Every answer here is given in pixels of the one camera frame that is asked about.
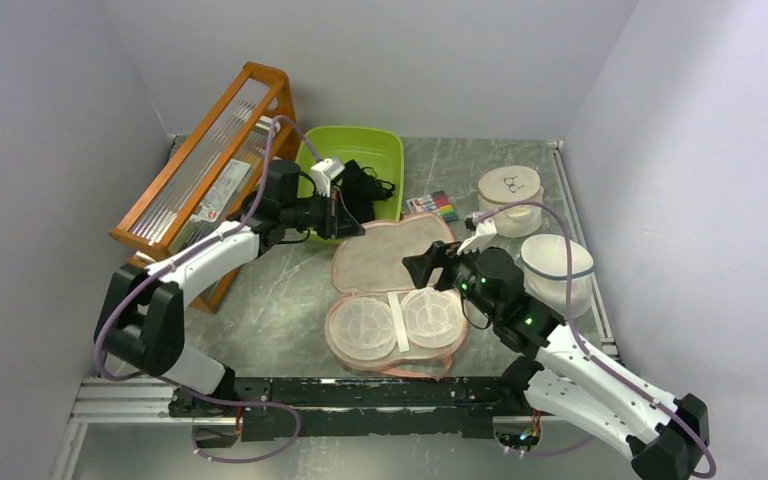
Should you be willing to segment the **floral mesh laundry bag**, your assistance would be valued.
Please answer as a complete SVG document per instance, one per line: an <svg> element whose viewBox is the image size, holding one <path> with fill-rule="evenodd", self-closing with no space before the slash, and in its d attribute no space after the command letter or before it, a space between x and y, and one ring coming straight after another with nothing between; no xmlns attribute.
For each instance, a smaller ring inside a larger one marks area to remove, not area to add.
<svg viewBox="0 0 768 480"><path fill-rule="evenodd" d="M325 318L325 340L347 368L402 378L448 375L468 322L460 297L432 286L417 288L402 260L454 236L436 214L365 224L342 241L332 260L339 294Z"/></svg>

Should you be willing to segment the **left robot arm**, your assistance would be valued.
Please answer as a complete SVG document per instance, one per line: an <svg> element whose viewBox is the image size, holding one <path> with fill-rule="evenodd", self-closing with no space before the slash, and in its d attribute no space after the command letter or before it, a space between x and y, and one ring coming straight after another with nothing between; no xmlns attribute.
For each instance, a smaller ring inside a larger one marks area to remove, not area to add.
<svg viewBox="0 0 768 480"><path fill-rule="evenodd" d="M303 172L290 160L264 165L258 189L242 210L179 253L145 268L125 265L111 278L94 336L100 373L107 356L138 371L185 387L209 414L221 416L237 400L233 369L185 339L185 310L227 273L265 255L289 230L313 230L326 239L361 236L347 209L347 168L325 159Z"/></svg>

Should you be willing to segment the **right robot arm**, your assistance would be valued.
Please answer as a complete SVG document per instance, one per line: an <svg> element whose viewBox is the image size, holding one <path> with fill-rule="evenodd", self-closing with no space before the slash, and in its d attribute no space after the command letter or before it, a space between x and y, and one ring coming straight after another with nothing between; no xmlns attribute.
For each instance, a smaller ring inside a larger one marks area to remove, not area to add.
<svg viewBox="0 0 768 480"><path fill-rule="evenodd" d="M508 412L533 407L568 421L612 446L641 479L703 478L697 466L710 452L710 434L701 399L678 398L592 346L526 292L522 269L504 250L459 247L435 241L402 263L415 287L458 294L518 353L501 377Z"/></svg>

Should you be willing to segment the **black lace bra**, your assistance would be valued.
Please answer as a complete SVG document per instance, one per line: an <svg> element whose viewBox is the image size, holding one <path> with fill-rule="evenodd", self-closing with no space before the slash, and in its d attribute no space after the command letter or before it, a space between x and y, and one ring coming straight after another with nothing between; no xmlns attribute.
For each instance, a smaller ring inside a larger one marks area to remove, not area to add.
<svg viewBox="0 0 768 480"><path fill-rule="evenodd" d="M355 159L344 166L339 187L345 207L361 224L374 221L375 203L390 199L396 184L379 178L372 167L361 167Z"/></svg>

